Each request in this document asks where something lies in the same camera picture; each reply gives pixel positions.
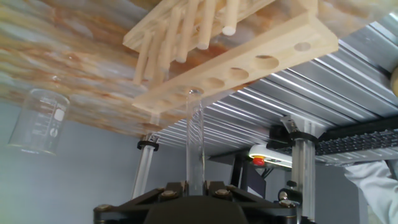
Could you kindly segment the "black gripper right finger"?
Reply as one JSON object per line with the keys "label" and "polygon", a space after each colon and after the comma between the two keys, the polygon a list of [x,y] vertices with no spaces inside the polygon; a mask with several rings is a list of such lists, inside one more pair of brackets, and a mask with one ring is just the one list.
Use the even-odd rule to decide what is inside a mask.
{"label": "black gripper right finger", "polygon": [[245,223],[294,224],[298,221],[295,206],[280,205],[260,198],[224,182],[205,182],[207,196],[227,202],[221,206],[228,218],[243,219]]}

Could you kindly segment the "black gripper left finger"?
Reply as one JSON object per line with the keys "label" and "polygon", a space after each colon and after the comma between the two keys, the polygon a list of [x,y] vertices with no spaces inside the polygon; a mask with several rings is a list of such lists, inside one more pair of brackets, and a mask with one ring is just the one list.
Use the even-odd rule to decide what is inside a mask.
{"label": "black gripper left finger", "polygon": [[122,205],[101,204],[93,209],[94,224],[144,223],[156,205],[185,196],[186,182],[169,182]]}

